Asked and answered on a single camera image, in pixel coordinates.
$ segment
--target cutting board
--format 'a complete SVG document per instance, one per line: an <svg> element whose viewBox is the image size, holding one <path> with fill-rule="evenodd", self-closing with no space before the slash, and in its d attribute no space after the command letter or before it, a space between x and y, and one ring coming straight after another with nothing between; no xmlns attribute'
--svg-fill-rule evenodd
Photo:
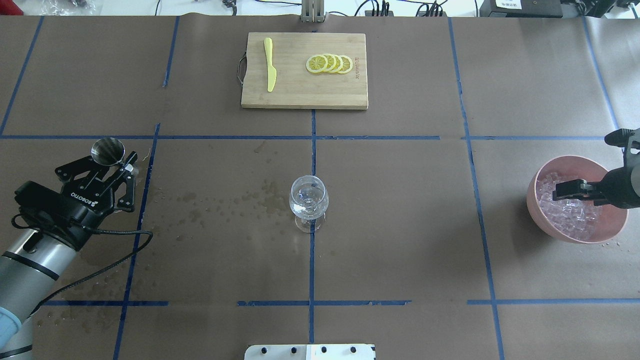
<svg viewBox="0 0 640 360"><path fill-rule="evenodd" d="M264 38L273 39L276 85L267 91ZM315 54L347 55L347 74L311 74L307 59ZM249 33L243 108L365 110L369 107L367 47L364 34Z"/></svg>

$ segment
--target white metal plate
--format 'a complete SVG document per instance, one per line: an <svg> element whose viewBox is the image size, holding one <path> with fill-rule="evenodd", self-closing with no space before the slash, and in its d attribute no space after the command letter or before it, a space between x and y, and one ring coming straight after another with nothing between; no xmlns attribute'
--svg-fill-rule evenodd
<svg viewBox="0 0 640 360"><path fill-rule="evenodd" d="M252 345L244 352L244 360L302 359L376 360L376 346L371 344Z"/></svg>

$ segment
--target glass base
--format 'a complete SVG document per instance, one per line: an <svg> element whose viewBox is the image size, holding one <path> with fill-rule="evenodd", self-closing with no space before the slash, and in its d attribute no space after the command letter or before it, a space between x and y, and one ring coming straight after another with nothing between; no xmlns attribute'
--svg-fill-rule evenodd
<svg viewBox="0 0 640 360"><path fill-rule="evenodd" d="M296 217L296 226L298 226L298 229L304 231L307 234L311 233L312 231L315 233L324 224L325 219L326 214L322 214L321 217L315 220L305 220L303 218Z"/></svg>

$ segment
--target bowl of ice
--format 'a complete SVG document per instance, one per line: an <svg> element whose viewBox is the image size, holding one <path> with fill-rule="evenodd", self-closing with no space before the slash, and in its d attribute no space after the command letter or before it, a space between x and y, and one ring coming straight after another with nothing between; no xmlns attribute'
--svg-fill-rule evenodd
<svg viewBox="0 0 640 360"><path fill-rule="evenodd" d="M616 236L627 222L626 209L594 206L593 201L552 200L557 183L574 179L600 181L607 169L582 156L566 155L549 160L529 184L527 208L545 233L570 243L597 244Z"/></svg>

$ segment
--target table surface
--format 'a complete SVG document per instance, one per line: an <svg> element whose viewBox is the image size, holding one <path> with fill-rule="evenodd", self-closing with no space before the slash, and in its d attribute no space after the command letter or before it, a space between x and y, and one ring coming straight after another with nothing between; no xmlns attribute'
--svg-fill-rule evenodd
<svg viewBox="0 0 640 360"><path fill-rule="evenodd" d="M365 33L369 109L242 109L251 31ZM621 166L602 138L638 127L640 23L191 14L0 17L0 33L0 246L20 234L13 191L58 188L54 168L106 135L141 171L136 212L102 227L156 234L35 315L37 358L351 342L378 359L640 354L640 212L609 243L576 245L525 205L550 158ZM331 199L311 236L287 205L304 174ZM133 243L93 237L60 285Z"/></svg>

